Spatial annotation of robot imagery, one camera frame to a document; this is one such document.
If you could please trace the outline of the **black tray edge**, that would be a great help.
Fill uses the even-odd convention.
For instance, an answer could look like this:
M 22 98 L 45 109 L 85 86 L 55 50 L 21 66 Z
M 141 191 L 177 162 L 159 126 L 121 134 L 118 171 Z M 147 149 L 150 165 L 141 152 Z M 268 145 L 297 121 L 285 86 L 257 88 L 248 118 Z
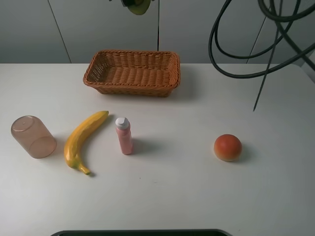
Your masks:
M 186 230 L 65 230 L 53 236 L 230 236 L 218 229 Z

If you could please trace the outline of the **yellow banana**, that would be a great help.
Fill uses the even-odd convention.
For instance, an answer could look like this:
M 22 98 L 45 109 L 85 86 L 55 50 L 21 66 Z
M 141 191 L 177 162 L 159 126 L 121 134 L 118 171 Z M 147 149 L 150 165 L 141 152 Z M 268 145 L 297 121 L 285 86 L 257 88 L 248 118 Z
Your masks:
M 108 111 L 99 111 L 85 119 L 70 134 L 64 145 L 63 155 L 68 167 L 78 170 L 85 175 L 91 171 L 84 165 L 81 158 L 81 149 L 84 142 L 92 135 L 108 118 Z

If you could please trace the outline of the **translucent pink plastic cup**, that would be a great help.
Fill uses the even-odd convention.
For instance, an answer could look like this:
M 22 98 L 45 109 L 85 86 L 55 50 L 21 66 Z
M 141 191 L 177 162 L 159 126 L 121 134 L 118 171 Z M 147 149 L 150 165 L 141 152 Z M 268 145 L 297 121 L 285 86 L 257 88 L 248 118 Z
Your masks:
M 11 126 L 11 134 L 23 149 L 35 159 L 49 156 L 57 141 L 44 123 L 35 116 L 22 116 Z

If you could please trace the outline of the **pink bottle with white cap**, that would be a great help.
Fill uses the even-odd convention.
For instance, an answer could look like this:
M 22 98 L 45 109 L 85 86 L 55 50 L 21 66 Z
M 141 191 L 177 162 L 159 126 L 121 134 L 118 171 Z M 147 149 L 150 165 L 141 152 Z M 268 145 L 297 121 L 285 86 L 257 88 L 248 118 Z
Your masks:
M 122 153 L 124 155 L 132 154 L 133 142 L 129 120 L 127 118 L 117 118 L 115 125 Z

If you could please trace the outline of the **orange wicker basket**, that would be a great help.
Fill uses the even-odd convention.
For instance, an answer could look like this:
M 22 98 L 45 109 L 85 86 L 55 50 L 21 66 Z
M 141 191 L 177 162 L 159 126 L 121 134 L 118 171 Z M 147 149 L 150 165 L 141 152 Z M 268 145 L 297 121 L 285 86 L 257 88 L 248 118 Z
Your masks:
M 168 97 L 181 81 L 180 58 L 174 52 L 102 50 L 83 83 L 102 94 Z

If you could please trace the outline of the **round orange-brown bread bun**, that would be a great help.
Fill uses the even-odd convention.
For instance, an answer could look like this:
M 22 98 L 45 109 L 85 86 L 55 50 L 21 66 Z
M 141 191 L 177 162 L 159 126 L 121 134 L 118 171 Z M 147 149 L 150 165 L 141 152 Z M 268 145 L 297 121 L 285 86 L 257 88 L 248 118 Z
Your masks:
M 241 155 L 242 148 L 241 141 L 232 134 L 223 134 L 214 143 L 216 157 L 226 162 L 237 160 Z

